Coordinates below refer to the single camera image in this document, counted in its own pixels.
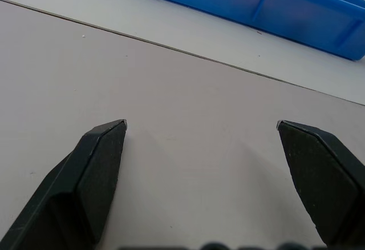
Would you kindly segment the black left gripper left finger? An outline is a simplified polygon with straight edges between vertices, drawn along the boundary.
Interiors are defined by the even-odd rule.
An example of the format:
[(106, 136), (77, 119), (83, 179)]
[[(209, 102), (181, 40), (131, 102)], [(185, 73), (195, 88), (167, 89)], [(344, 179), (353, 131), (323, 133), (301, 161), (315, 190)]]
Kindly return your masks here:
[(86, 132), (42, 180), (0, 250), (95, 250), (115, 194), (127, 122)]

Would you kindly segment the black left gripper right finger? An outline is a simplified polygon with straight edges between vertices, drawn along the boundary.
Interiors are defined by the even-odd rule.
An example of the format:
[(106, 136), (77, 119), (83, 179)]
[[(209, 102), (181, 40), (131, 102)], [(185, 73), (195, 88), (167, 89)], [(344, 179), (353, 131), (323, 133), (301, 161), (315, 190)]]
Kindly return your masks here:
[(365, 165), (333, 134), (277, 123), (294, 187), (328, 248), (365, 250)]

